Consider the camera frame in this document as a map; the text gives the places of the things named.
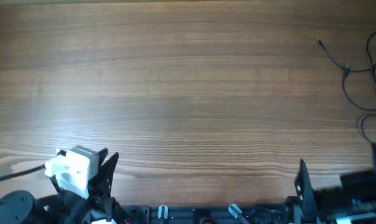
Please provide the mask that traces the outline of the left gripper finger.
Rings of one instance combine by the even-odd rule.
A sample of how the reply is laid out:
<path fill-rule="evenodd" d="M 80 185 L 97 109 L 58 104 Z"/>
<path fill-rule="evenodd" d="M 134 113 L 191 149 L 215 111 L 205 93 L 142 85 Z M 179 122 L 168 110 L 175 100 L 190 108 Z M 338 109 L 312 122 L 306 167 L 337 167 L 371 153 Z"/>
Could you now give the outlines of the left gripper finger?
<path fill-rule="evenodd" d="M 104 160 L 102 165 L 98 165 L 96 194 L 101 198 L 110 198 L 111 186 L 113 183 L 113 174 L 118 162 L 119 154 L 114 153 L 107 161 Z"/>
<path fill-rule="evenodd" d="M 98 164 L 102 165 L 108 155 L 108 149 L 104 148 L 98 152 Z"/>

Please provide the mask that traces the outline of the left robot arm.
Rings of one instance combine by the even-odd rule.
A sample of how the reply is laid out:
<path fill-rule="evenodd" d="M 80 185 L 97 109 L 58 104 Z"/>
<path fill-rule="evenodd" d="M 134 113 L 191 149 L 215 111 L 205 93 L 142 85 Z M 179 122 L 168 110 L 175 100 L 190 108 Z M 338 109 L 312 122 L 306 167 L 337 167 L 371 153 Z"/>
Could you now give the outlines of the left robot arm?
<path fill-rule="evenodd" d="M 57 155 L 39 166 L 56 193 L 35 198 L 26 190 L 0 198 L 3 223 L 116 223 L 115 199 L 111 197 L 117 153 L 98 152 L 82 146 Z"/>

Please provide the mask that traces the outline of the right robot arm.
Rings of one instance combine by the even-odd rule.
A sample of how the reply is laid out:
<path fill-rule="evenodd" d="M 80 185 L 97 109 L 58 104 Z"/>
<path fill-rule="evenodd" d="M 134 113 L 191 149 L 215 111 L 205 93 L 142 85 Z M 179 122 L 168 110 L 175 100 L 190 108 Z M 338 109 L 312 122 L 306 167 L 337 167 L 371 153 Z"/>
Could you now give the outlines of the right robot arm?
<path fill-rule="evenodd" d="M 340 176 L 340 187 L 314 190 L 301 159 L 294 181 L 296 197 L 288 197 L 290 223 L 376 223 L 376 144 L 371 144 L 373 168 Z"/>

